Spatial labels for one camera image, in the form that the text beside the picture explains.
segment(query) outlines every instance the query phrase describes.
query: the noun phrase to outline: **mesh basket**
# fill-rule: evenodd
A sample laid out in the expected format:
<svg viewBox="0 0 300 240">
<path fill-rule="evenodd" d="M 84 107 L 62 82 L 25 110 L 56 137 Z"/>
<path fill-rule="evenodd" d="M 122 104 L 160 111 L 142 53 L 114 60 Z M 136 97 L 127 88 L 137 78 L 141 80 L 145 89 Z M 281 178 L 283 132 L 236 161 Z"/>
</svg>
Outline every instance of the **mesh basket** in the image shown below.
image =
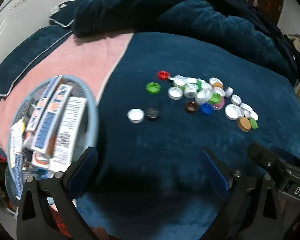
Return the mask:
<svg viewBox="0 0 300 240">
<path fill-rule="evenodd" d="M 96 101 L 95 98 L 88 88 L 88 86 L 79 78 L 76 78 L 74 76 L 70 75 L 64 75 L 63 80 L 65 81 L 65 84 L 72 86 L 72 91 L 70 93 L 70 97 L 82 97 L 87 98 L 87 104 L 86 109 L 83 113 L 82 120 L 80 123 L 78 135 L 76 138 L 76 143 L 74 147 L 74 152 L 72 156 L 72 161 L 76 161 L 81 154 L 84 152 L 84 150 L 89 147 L 95 147 L 97 144 L 97 137 L 98 137 L 98 111 L 96 107 Z M 35 89 L 33 89 L 29 95 L 23 100 L 21 105 L 19 106 L 17 112 L 15 113 L 15 116 L 13 117 L 12 125 L 14 125 L 16 122 L 18 122 L 21 118 L 23 118 L 27 111 L 30 104 L 37 102 L 42 93 L 44 92 L 45 88 L 49 84 L 50 79 L 46 80 L 42 84 L 38 85 Z M 11 127 L 8 137 L 8 167 L 10 171 L 10 176 L 12 177 L 12 180 L 15 184 L 15 173 L 14 168 L 11 168 L 10 166 L 10 133 L 11 133 Z M 15 195 L 16 192 L 15 188 L 11 188 L 12 195 Z"/>
</svg>

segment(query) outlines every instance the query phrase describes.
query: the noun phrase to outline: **bolt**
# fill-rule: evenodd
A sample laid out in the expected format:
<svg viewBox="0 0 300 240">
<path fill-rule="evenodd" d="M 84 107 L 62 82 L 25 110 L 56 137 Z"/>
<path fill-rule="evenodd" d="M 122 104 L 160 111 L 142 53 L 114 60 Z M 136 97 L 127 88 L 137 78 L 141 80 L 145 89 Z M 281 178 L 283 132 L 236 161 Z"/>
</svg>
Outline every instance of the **bolt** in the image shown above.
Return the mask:
<svg viewBox="0 0 300 240">
<path fill-rule="evenodd" d="M 264 177 L 266 180 L 271 180 L 271 176 L 269 174 L 265 174 Z"/>
<path fill-rule="evenodd" d="M 54 176 L 58 179 L 60 179 L 63 175 L 63 172 L 62 171 L 58 171 L 56 174 L 54 174 Z"/>
<path fill-rule="evenodd" d="M 242 172 L 239 171 L 239 170 L 235 170 L 235 171 L 233 172 L 233 175 L 236 176 L 237 178 L 240 178 L 240 177 L 242 176 Z"/>
<path fill-rule="evenodd" d="M 34 179 L 33 176 L 29 176 L 29 177 L 27 178 L 27 181 L 28 181 L 28 182 L 31 182 L 31 181 L 33 181 L 33 179 Z"/>
</svg>

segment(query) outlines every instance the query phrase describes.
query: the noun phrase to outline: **dark blue quilt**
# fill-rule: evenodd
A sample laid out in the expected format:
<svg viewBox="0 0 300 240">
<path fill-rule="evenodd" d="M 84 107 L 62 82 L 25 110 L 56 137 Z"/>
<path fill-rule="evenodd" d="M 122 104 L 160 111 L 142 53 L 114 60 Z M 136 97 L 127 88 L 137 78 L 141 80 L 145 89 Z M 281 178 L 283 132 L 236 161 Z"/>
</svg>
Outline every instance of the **dark blue quilt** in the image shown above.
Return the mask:
<svg viewBox="0 0 300 240">
<path fill-rule="evenodd" d="M 240 130 L 224 109 L 209 117 L 186 113 L 189 99 L 168 97 L 166 70 L 208 80 L 219 78 L 259 115 L 257 130 Z M 146 84 L 161 91 L 148 94 Z M 131 123 L 132 108 L 155 107 L 160 118 Z M 140 32 L 111 75 L 99 104 L 100 163 L 78 210 L 93 227 L 126 240 L 199 239 L 217 215 L 219 199 L 199 163 L 210 148 L 232 169 L 262 171 L 246 156 L 252 142 L 278 145 L 300 157 L 300 103 L 288 80 L 226 50 L 185 36 Z"/>
<path fill-rule="evenodd" d="M 218 45 L 285 76 L 292 85 L 298 77 L 291 45 L 245 0 L 82 0 L 72 25 L 78 37 L 129 28 Z"/>
</svg>

